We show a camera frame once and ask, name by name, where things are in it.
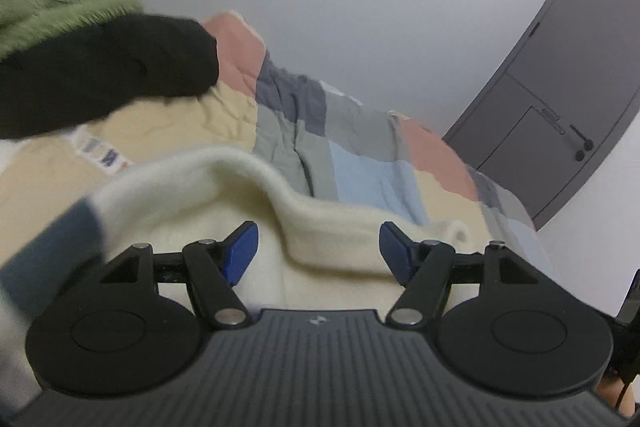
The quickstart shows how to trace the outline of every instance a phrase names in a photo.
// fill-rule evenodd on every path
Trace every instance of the beige fabric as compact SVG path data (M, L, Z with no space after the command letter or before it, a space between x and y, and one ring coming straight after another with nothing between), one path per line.
M25 144L0 176L0 261L106 178L61 137Z
M479 201L468 200L460 194L443 190L436 177L430 172L415 171L414 174L420 190L420 199L438 202L429 206L430 219L434 221L459 219L468 226L473 238L472 249L469 251L484 251L484 247L492 237L484 219L477 219L478 214L482 215Z
M87 129L140 163L198 145L228 143L251 150L257 117L255 100L219 82L199 100L140 100Z

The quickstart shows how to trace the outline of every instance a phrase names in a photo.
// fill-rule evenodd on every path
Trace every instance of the door handle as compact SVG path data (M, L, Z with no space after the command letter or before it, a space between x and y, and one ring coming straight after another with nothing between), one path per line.
M584 134L582 134L580 131L578 131L575 128L575 125L570 125L569 127L582 140L582 142L583 142L582 146L584 147L584 150L586 150L587 152L593 150L593 147L594 147L593 140L589 140Z

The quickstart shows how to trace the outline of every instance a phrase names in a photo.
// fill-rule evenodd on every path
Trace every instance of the bed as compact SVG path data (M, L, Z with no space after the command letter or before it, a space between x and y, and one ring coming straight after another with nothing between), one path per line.
M129 165L232 144L268 161L302 194L381 208L416 225L460 220L474 250L505 241L556 279L518 199L464 165L438 136L277 67L237 13L219 14L204 27L218 41L220 63L219 81L204 96L138 100L100 121L2 144L3 259Z

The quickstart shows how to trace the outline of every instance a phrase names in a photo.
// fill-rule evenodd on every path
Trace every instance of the clothing label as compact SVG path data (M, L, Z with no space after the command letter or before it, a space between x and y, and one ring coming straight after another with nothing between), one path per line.
M76 150L76 154L97 168L113 176L126 169L133 162L127 160L115 150L110 143L105 142L87 130L85 125L80 125L65 135L65 138Z

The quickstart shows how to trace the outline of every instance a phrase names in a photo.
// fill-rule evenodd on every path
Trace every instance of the gray door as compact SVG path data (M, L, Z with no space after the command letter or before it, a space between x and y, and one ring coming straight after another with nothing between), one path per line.
M582 167L575 138L558 131L531 107L478 169L520 198L535 216Z
M603 142L640 71L640 0L554 0L507 72L561 117Z
M465 121L464 131L457 133L449 145L468 165L478 169L530 107L544 109L539 100L505 74Z

